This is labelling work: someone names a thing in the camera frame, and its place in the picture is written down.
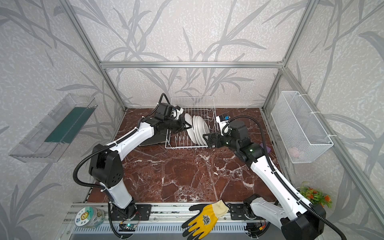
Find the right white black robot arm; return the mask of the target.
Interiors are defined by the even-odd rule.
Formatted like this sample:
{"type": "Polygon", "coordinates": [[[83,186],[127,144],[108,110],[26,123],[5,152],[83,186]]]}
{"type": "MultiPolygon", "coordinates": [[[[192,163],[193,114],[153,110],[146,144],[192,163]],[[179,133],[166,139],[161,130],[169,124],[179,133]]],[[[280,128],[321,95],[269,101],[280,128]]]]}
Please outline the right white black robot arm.
{"type": "Polygon", "coordinates": [[[261,217],[280,228],[287,240],[314,240],[324,232],[324,226],[330,227],[345,240],[346,235],[326,219],[324,208],[301,195],[276,168],[268,155],[264,132],[261,132],[263,144],[252,142],[248,128],[241,119],[242,116],[230,119],[229,116],[220,115],[217,117],[220,130],[207,133],[202,128],[201,135],[209,148],[227,147],[233,151],[260,177],[279,202],[276,206],[254,195],[245,200],[250,216],[261,217]]]}

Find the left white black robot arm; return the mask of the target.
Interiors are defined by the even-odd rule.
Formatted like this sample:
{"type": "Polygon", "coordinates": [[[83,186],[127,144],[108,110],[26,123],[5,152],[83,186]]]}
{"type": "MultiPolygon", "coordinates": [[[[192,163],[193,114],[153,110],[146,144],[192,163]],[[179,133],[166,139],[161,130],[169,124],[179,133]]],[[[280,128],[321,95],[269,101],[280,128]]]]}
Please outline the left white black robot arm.
{"type": "Polygon", "coordinates": [[[132,218],[137,212],[132,195],[124,183],[122,161],[140,144],[161,134],[163,131],[174,133],[190,128],[183,117],[184,109],[171,105],[170,101],[159,101],[156,107],[145,117],[138,120],[137,126],[119,139],[106,144],[96,145],[92,153],[81,160],[73,171],[73,180],[83,187],[99,188],[109,198],[110,211],[116,211],[125,219],[132,218]],[[89,175],[96,183],[85,183],[78,177],[80,168],[90,161],[89,175]]]}

